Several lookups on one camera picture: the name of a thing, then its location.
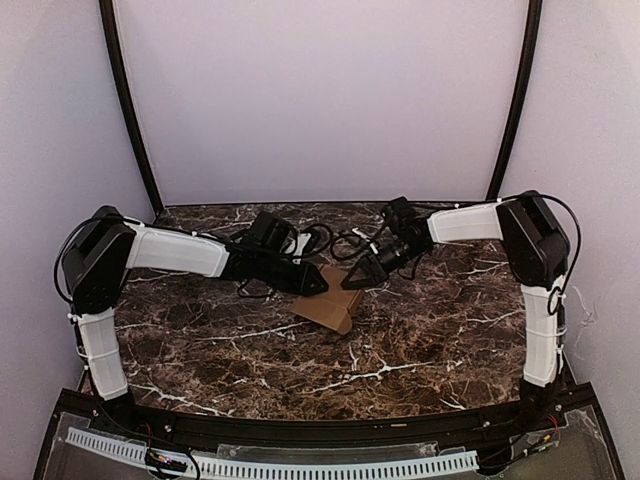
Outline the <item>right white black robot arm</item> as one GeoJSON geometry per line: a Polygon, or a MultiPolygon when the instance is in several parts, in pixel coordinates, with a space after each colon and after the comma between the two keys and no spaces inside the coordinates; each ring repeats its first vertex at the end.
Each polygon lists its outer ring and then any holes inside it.
{"type": "Polygon", "coordinates": [[[358,290],[383,283],[392,272],[431,252],[437,244],[497,240],[524,299],[523,383],[547,388],[564,366],[564,294],[575,264],[569,256],[569,238],[548,200],[537,191],[527,191],[422,216],[406,197],[393,199],[380,211],[393,241],[382,247],[369,244],[341,287],[358,290]]]}

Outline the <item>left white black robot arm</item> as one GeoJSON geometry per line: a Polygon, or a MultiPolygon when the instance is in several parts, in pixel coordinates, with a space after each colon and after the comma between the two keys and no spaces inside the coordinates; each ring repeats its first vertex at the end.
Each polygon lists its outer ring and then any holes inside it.
{"type": "Polygon", "coordinates": [[[78,224],[56,255],[53,285],[69,307],[78,354],[92,388],[106,401],[103,421],[120,436],[134,435],[141,427],[140,412],[122,399],[129,385],[115,330],[115,310],[131,272],[257,280],[277,292],[311,297],[329,289],[309,260],[317,243],[312,229],[300,231],[266,211],[231,235],[150,225],[110,205],[78,224]]]}

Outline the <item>brown cardboard box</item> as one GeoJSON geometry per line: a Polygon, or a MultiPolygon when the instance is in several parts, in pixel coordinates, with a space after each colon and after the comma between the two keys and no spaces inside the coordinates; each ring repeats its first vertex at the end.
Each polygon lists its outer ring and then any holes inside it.
{"type": "Polygon", "coordinates": [[[352,329],[353,316],[362,301],[364,290],[344,290],[341,282],[347,272],[337,267],[323,265],[320,273],[329,289],[315,296],[297,297],[290,312],[345,335],[352,329]]]}

